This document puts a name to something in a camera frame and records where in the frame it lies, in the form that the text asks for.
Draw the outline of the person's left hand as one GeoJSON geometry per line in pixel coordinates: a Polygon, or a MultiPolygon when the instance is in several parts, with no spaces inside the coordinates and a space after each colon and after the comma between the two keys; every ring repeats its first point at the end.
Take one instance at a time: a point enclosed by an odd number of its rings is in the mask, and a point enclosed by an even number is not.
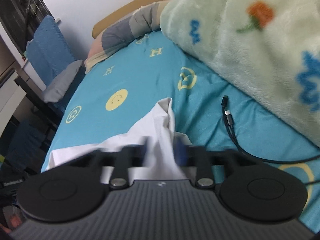
{"type": "Polygon", "coordinates": [[[22,210],[17,205],[1,207],[1,229],[6,233],[14,231],[24,221],[22,210]]]}

